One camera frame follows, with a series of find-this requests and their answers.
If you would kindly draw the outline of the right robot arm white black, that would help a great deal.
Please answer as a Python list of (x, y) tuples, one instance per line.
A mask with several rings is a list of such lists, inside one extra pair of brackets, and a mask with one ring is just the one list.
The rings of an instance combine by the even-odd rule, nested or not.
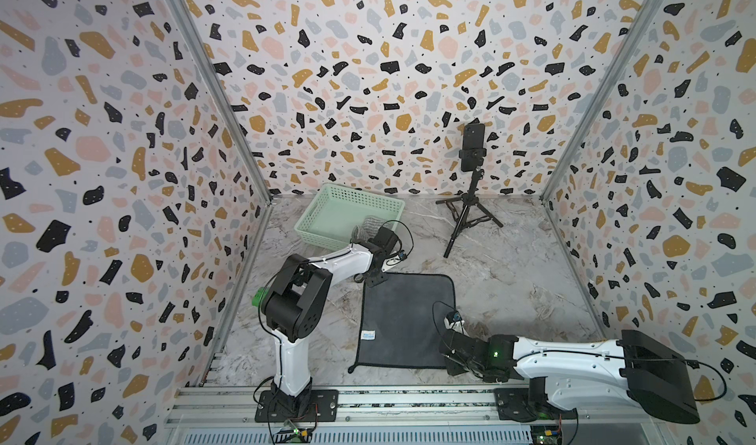
[(514, 335), (483, 341), (451, 328), (441, 334), (439, 352), (450, 375), (470, 372), (496, 385), (496, 409), (509, 421), (574, 419), (582, 409), (622, 407), (678, 425), (700, 421), (704, 401), (696, 397), (688, 372), (701, 362), (640, 331), (569, 344)]

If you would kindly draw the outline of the green and grey dishcloth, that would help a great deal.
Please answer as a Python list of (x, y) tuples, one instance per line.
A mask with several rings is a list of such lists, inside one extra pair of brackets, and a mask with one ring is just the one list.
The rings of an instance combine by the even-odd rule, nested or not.
[(388, 280), (363, 282), (356, 360), (348, 368), (443, 369), (440, 332), (456, 310), (453, 280), (439, 274), (387, 273)]

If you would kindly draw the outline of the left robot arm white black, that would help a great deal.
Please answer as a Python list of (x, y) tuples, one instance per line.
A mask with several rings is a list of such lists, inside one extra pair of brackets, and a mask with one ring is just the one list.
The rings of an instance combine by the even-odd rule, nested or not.
[(358, 277), (378, 284), (385, 280), (387, 260), (405, 258), (399, 236), (386, 222), (366, 239), (316, 257), (293, 254), (265, 285), (258, 303), (258, 320), (264, 332), (275, 339), (275, 374), (267, 417), (299, 419), (317, 405), (309, 370), (310, 335), (320, 322), (330, 288)]

